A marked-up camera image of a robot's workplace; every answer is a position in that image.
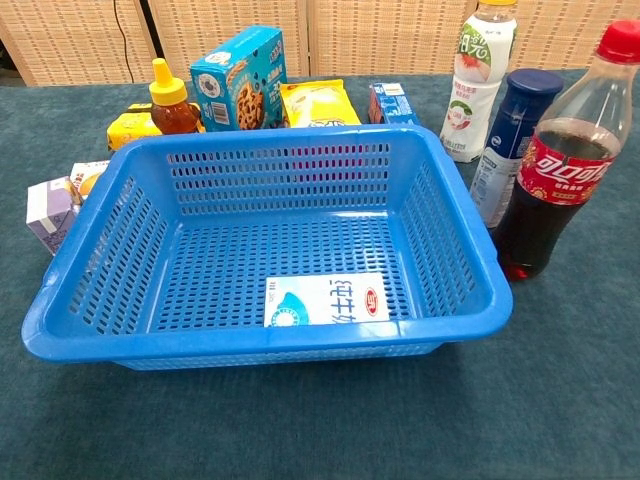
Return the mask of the white and blue milk carton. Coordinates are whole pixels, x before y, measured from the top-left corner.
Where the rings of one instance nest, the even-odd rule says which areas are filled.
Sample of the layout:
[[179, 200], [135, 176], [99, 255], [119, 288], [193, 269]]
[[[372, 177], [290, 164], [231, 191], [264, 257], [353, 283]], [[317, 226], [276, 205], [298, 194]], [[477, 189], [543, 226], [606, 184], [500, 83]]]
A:
[[386, 322], [391, 319], [383, 275], [331, 273], [266, 279], [266, 327]]

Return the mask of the yellow packet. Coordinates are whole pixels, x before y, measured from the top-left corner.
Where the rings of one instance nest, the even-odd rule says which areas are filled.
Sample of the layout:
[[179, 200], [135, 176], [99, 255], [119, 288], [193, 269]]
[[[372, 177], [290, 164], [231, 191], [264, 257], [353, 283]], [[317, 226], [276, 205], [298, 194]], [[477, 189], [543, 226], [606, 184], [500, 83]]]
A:
[[[123, 146], [146, 137], [163, 135], [151, 119], [152, 103], [135, 103], [128, 107], [106, 130], [107, 147], [115, 152]], [[205, 128], [200, 118], [200, 131]]]

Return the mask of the purple white milk carton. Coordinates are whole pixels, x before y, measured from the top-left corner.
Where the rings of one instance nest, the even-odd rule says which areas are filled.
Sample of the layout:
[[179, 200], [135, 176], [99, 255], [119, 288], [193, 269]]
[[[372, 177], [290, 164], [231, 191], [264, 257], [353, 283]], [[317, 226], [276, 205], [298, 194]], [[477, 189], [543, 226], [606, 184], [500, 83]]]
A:
[[82, 204], [83, 199], [69, 176], [32, 185], [27, 189], [25, 223], [55, 256]]

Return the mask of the blue perforated plastic basket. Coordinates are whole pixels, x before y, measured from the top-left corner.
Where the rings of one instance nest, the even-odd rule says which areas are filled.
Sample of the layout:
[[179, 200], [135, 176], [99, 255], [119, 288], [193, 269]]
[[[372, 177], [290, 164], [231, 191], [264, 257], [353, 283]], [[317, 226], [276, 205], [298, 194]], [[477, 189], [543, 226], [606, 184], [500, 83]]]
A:
[[[383, 275], [386, 322], [266, 327], [266, 279]], [[117, 151], [22, 325], [52, 362], [168, 370], [428, 353], [501, 329], [511, 289], [431, 131], [148, 137]]]

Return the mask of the cola bottle with red cap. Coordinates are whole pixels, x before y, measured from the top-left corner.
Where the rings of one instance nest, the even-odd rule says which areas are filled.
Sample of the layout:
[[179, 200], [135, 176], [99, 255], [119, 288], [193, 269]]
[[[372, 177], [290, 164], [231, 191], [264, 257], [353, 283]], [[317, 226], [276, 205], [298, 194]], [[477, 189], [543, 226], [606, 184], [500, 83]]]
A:
[[640, 20], [614, 21], [588, 71], [542, 115], [492, 233], [509, 280], [533, 278], [547, 266], [562, 231], [621, 152], [638, 69]]

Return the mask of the yellow snack bag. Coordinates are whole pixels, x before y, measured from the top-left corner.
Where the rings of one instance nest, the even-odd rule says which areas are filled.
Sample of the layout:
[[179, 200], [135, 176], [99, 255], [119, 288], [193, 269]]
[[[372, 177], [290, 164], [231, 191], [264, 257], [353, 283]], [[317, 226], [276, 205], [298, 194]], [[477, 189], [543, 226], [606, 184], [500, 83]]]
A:
[[290, 128], [360, 125], [342, 79], [281, 84], [284, 124]]

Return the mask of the blue and red toothpaste box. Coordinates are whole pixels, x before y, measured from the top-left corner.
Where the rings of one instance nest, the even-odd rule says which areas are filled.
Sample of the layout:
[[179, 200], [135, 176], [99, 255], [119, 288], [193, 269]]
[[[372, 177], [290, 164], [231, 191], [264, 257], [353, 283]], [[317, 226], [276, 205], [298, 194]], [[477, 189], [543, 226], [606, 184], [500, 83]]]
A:
[[370, 85], [368, 119], [371, 124], [421, 124], [400, 83]]

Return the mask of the blue chocolate cookie box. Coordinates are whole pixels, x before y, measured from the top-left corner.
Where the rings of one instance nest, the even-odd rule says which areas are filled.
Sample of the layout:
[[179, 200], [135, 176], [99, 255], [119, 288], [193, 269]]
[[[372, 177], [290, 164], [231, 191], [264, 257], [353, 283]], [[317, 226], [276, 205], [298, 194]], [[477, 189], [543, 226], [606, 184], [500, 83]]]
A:
[[278, 128], [287, 82], [282, 31], [251, 26], [190, 66], [208, 132]]

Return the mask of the teal table cloth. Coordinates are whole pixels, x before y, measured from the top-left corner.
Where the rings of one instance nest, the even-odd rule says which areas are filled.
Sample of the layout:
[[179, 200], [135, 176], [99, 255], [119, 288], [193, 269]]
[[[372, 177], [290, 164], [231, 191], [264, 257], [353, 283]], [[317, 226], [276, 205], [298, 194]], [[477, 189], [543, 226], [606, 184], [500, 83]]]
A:
[[20, 335], [50, 261], [26, 190], [103, 159], [147, 94], [0, 80], [0, 480], [640, 479], [640, 74], [621, 155], [496, 335], [365, 361], [44, 362]]

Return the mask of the honey bottle with yellow cap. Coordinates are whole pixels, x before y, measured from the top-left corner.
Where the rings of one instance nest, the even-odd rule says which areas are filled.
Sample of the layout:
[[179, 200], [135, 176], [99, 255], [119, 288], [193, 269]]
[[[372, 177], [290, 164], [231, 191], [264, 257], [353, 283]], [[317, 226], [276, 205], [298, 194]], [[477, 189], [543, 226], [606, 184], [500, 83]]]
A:
[[154, 74], [149, 84], [151, 119], [165, 135], [200, 131], [200, 113], [188, 100], [185, 82], [173, 75], [164, 58], [152, 61]]

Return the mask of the white peach drink bottle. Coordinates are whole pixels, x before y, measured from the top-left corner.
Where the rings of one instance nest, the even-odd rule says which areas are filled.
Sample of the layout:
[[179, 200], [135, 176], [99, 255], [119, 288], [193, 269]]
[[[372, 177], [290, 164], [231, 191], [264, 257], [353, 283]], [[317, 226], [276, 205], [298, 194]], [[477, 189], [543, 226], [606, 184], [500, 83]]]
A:
[[484, 150], [492, 107], [512, 55], [517, 0], [478, 0], [454, 55], [452, 90], [440, 140], [456, 162]]

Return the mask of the woven bamboo folding screen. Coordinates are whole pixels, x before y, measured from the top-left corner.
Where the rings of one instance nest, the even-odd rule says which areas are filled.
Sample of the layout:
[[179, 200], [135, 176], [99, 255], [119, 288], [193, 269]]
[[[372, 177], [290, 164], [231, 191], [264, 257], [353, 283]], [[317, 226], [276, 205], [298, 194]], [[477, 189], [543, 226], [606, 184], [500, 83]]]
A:
[[[448, 73], [477, 0], [149, 0], [164, 56], [190, 65], [251, 25], [284, 35], [292, 77]], [[147, 83], [139, 0], [0, 0], [0, 44], [30, 86]]]

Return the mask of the white bottle with navy cap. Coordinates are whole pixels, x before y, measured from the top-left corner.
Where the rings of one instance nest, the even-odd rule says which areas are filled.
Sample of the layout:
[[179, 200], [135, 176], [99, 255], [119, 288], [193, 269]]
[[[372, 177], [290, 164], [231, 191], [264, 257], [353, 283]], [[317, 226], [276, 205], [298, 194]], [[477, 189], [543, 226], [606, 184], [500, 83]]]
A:
[[535, 127], [564, 86], [559, 75], [529, 68], [511, 72], [506, 82], [506, 94], [470, 187], [471, 197], [489, 229], [495, 228], [506, 212]]

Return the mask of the small white egg-yolk snack packet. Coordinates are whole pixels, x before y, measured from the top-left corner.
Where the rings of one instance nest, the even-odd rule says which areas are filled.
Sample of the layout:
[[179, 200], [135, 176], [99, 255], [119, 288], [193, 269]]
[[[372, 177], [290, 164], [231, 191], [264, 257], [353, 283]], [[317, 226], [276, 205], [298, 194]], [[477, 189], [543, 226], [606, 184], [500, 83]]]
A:
[[108, 160], [77, 162], [73, 164], [70, 180], [83, 200], [88, 197], [96, 181], [108, 165]]

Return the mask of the black stand pole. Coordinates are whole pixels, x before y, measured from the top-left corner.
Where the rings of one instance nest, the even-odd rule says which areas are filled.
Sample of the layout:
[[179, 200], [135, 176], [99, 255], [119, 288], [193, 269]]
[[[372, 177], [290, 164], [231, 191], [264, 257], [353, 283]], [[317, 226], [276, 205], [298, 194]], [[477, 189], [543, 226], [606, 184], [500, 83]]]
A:
[[163, 57], [164, 52], [163, 52], [162, 44], [158, 35], [157, 28], [155, 25], [149, 0], [139, 0], [139, 3], [140, 3], [140, 7], [147, 25], [147, 29], [149, 31], [151, 42], [153, 44], [153, 51], [155, 53], [155, 56]]

